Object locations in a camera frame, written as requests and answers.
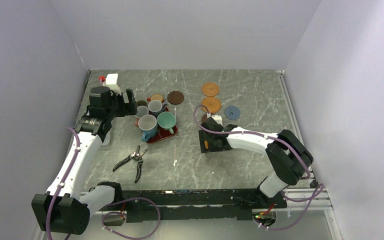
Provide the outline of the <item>woven rattan coaster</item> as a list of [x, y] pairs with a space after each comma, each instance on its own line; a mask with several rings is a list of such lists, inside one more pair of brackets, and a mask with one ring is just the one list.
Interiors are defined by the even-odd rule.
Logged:
[[201, 104], [203, 105], [201, 107], [202, 110], [206, 113], [208, 113], [208, 111], [209, 111], [209, 113], [211, 113], [211, 114], [217, 113], [222, 107], [221, 101], [218, 98], [216, 98], [215, 96], [205, 97], [201, 101]]
[[207, 97], [214, 97], [220, 91], [220, 87], [214, 82], [208, 82], [202, 85], [201, 92]]

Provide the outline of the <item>orange black rubber coaster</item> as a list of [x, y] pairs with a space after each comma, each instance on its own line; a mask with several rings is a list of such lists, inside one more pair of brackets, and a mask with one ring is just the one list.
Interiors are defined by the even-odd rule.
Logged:
[[206, 149], [206, 150], [209, 149], [209, 147], [208, 147], [208, 141], [206, 141], [206, 140], [204, 141], [204, 146], [205, 146], [205, 149]]

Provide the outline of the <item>dark wood coaster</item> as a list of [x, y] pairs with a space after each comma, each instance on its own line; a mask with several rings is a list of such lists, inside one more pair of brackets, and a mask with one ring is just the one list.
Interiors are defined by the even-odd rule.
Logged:
[[211, 114], [204, 114], [201, 118], [201, 124], [203, 124], [207, 119], [211, 118]]
[[167, 95], [167, 101], [172, 105], [179, 105], [184, 101], [184, 94], [180, 91], [174, 90]]

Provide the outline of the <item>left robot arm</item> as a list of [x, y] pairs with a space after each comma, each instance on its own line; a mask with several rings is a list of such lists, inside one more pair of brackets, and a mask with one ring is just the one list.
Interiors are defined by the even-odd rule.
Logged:
[[134, 116], [137, 103], [133, 90], [123, 93], [108, 86], [92, 88], [85, 113], [69, 130], [73, 134], [65, 161], [45, 193], [36, 194], [31, 206], [40, 229], [49, 239], [52, 233], [81, 235], [90, 217], [107, 206], [119, 209], [124, 203], [122, 187], [117, 182], [104, 181], [91, 192], [81, 195], [87, 172], [112, 128], [114, 118]]

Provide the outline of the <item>blue rubber coaster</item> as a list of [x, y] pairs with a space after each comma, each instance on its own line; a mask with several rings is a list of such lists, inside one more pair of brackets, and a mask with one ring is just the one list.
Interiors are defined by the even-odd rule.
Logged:
[[241, 111], [237, 106], [229, 105], [224, 109], [224, 115], [232, 121], [236, 121], [241, 116]]

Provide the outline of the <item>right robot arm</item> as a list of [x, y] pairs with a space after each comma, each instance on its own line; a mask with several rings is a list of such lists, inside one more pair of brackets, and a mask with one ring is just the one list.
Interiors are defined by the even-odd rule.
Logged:
[[223, 127], [210, 117], [200, 125], [199, 134], [202, 153], [242, 149], [267, 155], [273, 172], [259, 184], [255, 194], [262, 208], [269, 207], [284, 188], [310, 177], [314, 158], [290, 130], [263, 133], [232, 124]]

